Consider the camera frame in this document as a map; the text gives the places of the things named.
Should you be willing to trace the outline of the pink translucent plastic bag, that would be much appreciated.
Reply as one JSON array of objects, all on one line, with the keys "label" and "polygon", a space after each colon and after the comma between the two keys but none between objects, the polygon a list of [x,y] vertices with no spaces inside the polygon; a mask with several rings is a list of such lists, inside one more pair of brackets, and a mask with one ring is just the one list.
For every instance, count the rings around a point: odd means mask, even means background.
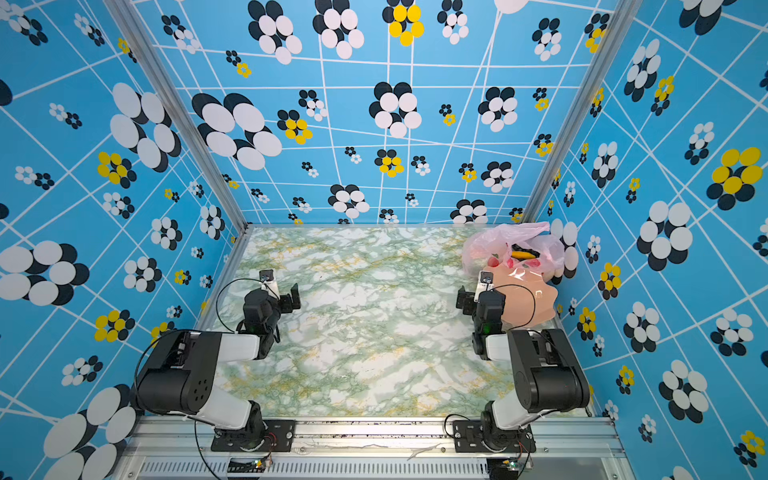
[{"label": "pink translucent plastic bag", "polygon": [[[536,259],[512,258],[512,251],[528,251]],[[539,274],[554,273],[565,266],[565,247],[552,235],[549,222],[502,224],[483,229],[465,241],[462,267],[467,275],[480,271],[480,266],[494,268],[523,266]]]}]

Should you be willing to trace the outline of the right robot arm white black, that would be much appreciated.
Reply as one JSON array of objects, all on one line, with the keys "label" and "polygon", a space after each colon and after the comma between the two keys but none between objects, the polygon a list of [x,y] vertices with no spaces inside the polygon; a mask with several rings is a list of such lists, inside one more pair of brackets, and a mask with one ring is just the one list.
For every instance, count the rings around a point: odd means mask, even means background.
[{"label": "right robot arm white black", "polygon": [[444,422],[459,453],[532,453],[532,424],[584,408],[586,376],[555,317],[557,290],[536,273],[482,270],[476,289],[460,288],[456,306],[473,321],[475,354],[511,366],[513,390],[486,404],[478,420]]}]

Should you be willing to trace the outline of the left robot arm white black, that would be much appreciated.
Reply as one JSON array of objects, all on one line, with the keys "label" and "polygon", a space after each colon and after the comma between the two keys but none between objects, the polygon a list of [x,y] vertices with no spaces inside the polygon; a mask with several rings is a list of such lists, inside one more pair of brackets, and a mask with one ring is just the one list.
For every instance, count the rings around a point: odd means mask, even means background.
[{"label": "left robot arm white black", "polygon": [[134,373],[135,403],[155,415],[191,418],[213,429],[214,452],[291,450],[296,422],[266,420],[261,406],[215,385],[221,364],[264,360],[281,340],[279,321],[301,308],[299,286],[279,292],[274,271],[261,270],[257,289],[244,297],[234,331],[172,330],[147,348]]}]

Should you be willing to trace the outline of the peach scalloped plastic bowl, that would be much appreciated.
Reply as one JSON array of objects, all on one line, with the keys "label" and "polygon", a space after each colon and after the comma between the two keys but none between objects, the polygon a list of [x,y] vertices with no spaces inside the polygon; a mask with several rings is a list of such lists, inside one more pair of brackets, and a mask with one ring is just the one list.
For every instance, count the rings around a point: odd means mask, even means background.
[{"label": "peach scalloped plastic bowl", "polygon": [[494,275],[495,290],[506,297],[502,326],[535,328],[555,317],[557,290],[544,277],[523,266],[487,268]]}]

